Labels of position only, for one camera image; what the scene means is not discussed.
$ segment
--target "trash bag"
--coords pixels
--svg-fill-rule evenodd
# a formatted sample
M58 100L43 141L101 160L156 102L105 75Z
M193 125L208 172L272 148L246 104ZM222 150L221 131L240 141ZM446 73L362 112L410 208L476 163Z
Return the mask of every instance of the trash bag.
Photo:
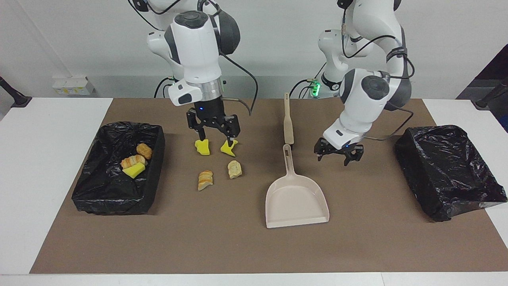
M146 170L132 179L122 171L120 163L136 155L140 143L152 148L153 154ZM146 214L155 199L164 147L164 133L159 125L115 122L102 126L72 194L78 211L99 215Z
M460 127L408 128L395 155L411 191L434 221L506 203L506 193Z

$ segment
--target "gray joint cap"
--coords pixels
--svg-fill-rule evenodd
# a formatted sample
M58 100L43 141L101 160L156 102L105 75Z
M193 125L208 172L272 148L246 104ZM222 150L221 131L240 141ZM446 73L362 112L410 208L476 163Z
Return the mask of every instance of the gray joint cap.
M178 25L191 28L198 29L205 25L208 20L208 15L201 11L187 11L178 14L175 17L175 22Z
M362 79L362 88L373 100L380 100L384 98L390 91L388 83L375 75L369 75Z

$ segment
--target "dustpan pan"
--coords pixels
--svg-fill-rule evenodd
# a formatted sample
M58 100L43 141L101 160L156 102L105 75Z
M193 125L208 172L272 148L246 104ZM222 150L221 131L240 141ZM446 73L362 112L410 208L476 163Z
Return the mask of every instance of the dustpan pan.
M310 178L297 175L291 146L284 145L287 174L270 185L266 194L266 227L327 222L330 219L325 195Z

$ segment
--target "food piece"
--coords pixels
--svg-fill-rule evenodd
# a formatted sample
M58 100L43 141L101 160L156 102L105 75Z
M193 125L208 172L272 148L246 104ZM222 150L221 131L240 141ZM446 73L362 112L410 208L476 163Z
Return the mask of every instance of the food piece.
M197 140L194 143L194 147L198 150L198 153L202 156L209 156L210 155L210 148L208 148L208 139L205 139L203 141Z
M242 166L238 161L233 160L228 164L228 173L230 179L238 178L243 174Z
M212 171L206 170L199 174L198 191L202 191L209 185L213 185L213 173Z
M145 159L150 160L152 158L152 148L150 148L147 144L141 143L136 147L136 152L139 155L145 157Z
M125 158L122 160L121 165L122 165L123 169L127 169L127 168L134 166L137 163L143 163L143 165L146 166L145 157L143 157L141 155L134 155L129 158Z
M135 179L141 172L145 170L145 164L143 163L136 163L134 166L129 167L127 169L123 169L122 171L127 174L127 176Z
M228 140L224 142L224 145L220 148L220 151L226 153L232 157L236 157L235 153L233 153L233 147L238 144L238 141L233 140L233 144L231 146L228 145Z

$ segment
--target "white table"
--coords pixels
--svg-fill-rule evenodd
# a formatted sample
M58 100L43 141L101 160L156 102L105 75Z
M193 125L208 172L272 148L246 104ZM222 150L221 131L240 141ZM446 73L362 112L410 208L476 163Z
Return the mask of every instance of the white table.
M29 275L111 101L34 98L26 108L13 109L0 121L0 285L498 286L508 283L508 272ZM468 132L499 183L508 187L505 173L508 134L491 113L477 111L469 101L424 102L436 124L455 124ZM507 244L508 204L490 208L487 213Z

